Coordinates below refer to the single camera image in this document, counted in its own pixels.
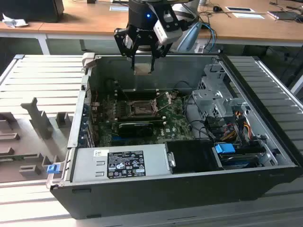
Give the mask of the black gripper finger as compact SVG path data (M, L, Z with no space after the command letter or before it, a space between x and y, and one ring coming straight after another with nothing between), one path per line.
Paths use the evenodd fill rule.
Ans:
M151 44L151 71L154 71L155 60L165 57L171 48L171 44L163 45L160 49L156 48L156 44Z
M116 28L114 38L122 56L131 59L131 69L134 70L135 54L138 49L138 34L134 26L127 26L125 29Z

